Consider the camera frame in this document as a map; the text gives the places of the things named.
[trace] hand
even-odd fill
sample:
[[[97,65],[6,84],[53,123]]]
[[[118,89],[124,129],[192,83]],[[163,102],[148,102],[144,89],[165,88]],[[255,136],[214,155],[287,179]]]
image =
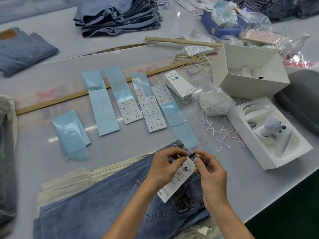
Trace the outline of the hand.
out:
[[[203,151],[196,153],[200,156],[195,160],[195,173],[201,175],[204,205],[209,213],[214,214],[219,208],[229,205],[226,193],[227,172],[215,156]]]
[[[154,188],[155,194],[167,185],[174,177],[178,168],[186,161],[188,152],[181,148],[167,148],[155,153],[151,168],[143,183]]]

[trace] open white cardboard box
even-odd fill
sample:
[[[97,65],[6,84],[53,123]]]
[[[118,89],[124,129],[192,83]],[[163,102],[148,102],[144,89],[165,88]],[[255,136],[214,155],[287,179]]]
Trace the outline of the open white cardboard box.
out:
[[[269,142],[267,137],[260,136],[259,133],[269,115],[293,130],[287,148],[281,156],[275,153],[276,139],[273,138],[273,142]],[[313,148],[267,97],[239,105],[232,109],[227,117],[263,169],[278,168]],[[257,127],[253,130],[248,122],[256,123]]]
[[[224,44],[213,62],[213,83],[230,96],[255,100],[285,88],[289,78],[276,51]]]

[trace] blue plastic bin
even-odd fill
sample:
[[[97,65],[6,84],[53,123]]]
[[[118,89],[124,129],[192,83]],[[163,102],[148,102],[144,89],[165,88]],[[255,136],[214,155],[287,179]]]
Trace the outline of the blue plastic bin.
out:
[[[211,13],[205,10],[202,15],[201,21],[204,24],[206,30],[209,32],[209,34],[212,34],[213,36],[217,38],[221,38],[224,35],[234,35],[235,37],[237,37],[241,33],[241,30],[243,27],[243,23],[242,23],[243,20],[238,19],[237,28],[230,28],[230,29],[219,28],[218,25],[212,20]]]

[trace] wooden ruler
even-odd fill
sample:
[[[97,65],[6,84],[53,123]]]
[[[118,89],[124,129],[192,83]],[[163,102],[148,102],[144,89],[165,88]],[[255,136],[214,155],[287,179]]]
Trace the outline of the wooden ruler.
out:
[[[203,57],[191,58],[191,59],[186,60],[186,61],[178,62],[178,63],[172,64],[172,65],[168,65],[168,66],[165,66],[165,67],[162,67],[162,68],[158,68],[158,69],[154,69],[152,71],[146,72],[146,75],[147,76],[155,75],[155,74],[158,74],[158,73],[161,73],[161,72],[164,72],[164,71],[168,71],[168,70],[171,70],[171,69],[174,69],[174,68],[177,68],[177,67],[181,67],[183,65],[190,64],[190,63],[193,63],[195,61],[202,60],[202,59],[203,59]],[[127,77],[126,78],[126,82],[130,82],[130,81],[132,81],[132,78],[131,77]],[[110,86],[110,84],[106,84],[105,87],[106,88],[110,88],[111,86]],[[42,102],[42,103],[38,103],[38,104],[35,104],[35,105],[31,105],[31,106],[28,106],[28,107],[25,107],[25,108],[18,109],[18,110],[16,110],[16,113],[17,113],[17,115],[22,115],[22,114],[25,114],[25,113],[28,113],[28,112],[32,112],[32,111],[36,111],[36,110],[39,110],[39,109],[42,109],[42,108],[45,108],[45,107],[48,107],[48,106],[52,106],[52,105],[59,104],[59,103],[65,102],[65,101],[69,101],[69,100],[72,100],[72,99],[75,99],[75,98],[78,98],[78,97],[81,97],[81,96],[86,96],[88,94],[89,94],[89,92],[87,90],[83,90],[83,91],[76,92],[76,93],[73,93],[73,94],[70,94],[70,95],[62,96],[62,97],[57,98],[57,99],[45,101],[45,102]]]
[[[192,41],[192,40],[176,40],[176,39],[147,37],[147,36],[145,36],[144,40],[167,42],[167,43],[177,43],[177,44],[193,44],[193,45],[201,45],[201,46],[208,46],[208,47],[221,47],[221,46],[223,46],[223,44],[217,44],[217,43],[211,43],[211,42],[201,42],[201,41]]]

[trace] person's right hand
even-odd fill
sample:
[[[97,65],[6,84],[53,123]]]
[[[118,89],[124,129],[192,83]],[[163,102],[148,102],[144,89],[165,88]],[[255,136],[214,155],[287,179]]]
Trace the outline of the person's right hand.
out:
[[[201,175],[204,205],[209,213],[214,214],[220,207],[229,205],[226,193],[227,172],[215,156],[204,151],[196,153],[200,156],[195,160],[195,173]]]

